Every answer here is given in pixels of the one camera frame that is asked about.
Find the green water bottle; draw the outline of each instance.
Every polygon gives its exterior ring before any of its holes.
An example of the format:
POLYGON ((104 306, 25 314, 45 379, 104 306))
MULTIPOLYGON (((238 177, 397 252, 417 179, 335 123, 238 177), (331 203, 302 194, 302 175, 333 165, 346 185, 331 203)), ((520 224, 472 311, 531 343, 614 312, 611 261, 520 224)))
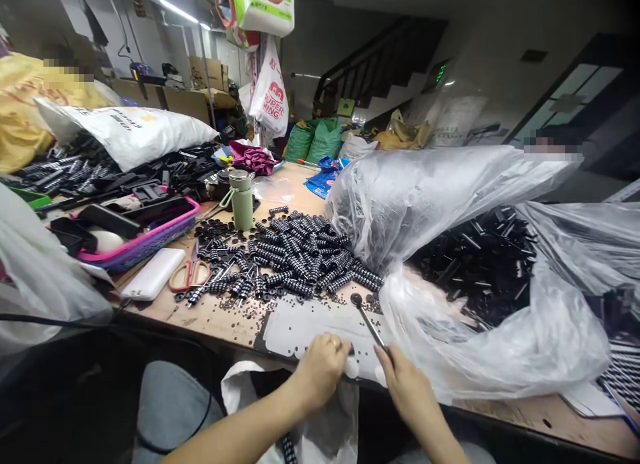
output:
POLYGON ((229 172, 230 189, 220 201, 220 207, 233 206, 233 222, 238 231, 248 231, 253 227, 253 196, 251 177, 246 171, 234 169, 229 172))

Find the person's left hand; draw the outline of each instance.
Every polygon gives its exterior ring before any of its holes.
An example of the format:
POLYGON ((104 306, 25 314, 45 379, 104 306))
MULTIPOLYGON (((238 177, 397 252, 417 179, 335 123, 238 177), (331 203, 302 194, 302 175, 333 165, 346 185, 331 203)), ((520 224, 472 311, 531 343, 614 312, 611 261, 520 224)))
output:
POLYGON ((289 378, 305 412, 320 409, 333 395, 345 368, 351 342, 326 332, 314 338, 289 378))

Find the floor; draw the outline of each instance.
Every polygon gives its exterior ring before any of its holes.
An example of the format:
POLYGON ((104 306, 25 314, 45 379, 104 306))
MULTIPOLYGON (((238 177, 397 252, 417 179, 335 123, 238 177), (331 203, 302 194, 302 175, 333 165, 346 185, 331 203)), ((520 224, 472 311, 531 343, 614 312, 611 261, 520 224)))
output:
MULTIPOLYGON (((144 365, 168 349, 188 370, 202 370, 197 348, 129 333, 92 331, 30 352, 9 379, 0 380, 0 455, 11 456, 12 464, 130 462, 144 365)), ((230 360, 207 358, 219 382, 230 360)), ((498 464, 614 462, 501 426, 474 424, 498 464)), ((411 442, 390 398, 378 391, 361 390, 359 426, 360 463, 388 463, 411 442)))

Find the hand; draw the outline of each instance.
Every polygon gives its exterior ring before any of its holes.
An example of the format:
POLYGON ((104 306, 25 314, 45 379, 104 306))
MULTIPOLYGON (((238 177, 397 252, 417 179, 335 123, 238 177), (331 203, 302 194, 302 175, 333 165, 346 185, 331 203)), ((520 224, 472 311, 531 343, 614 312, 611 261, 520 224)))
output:
POLYGON ((351 342, 326 332, 317 335, 289 378, 305 413, 320 409, 333 395, 345 368, 351 342))
POLYGON ((385 372, 393 404, 414 434, 434 419, 443 419, 431 383, 422 371, 395 346, 389 346, 393 363, 382 348, 374 346, 374 350, 385 372))

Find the jeans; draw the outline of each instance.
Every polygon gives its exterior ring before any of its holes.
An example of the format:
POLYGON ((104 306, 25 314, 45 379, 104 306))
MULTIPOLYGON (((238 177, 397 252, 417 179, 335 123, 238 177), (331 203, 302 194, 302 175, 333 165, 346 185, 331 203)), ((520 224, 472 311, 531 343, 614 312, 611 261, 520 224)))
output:
MULTIPOLYGON (((138 432, 153 446, 172 449, 190 438, 202 421, 209 399, 209 392, 180 366, 166 361, 154 361, 148 364, 142 377, 138 432)), ((211 398, 209 412, 200 429, 206 429, 223 416, 218 402, 211 398)), ((495 464, 491 454, 480 445, 464 440, 460 444, 472 464, 495 464)), ((140 436, 136 437, 133 464, 155 464, 162 458, 162 454, 142 445, 140 436)), ((424 451, 415 449, 394 459, 390 464, 430 462, 424 451)))

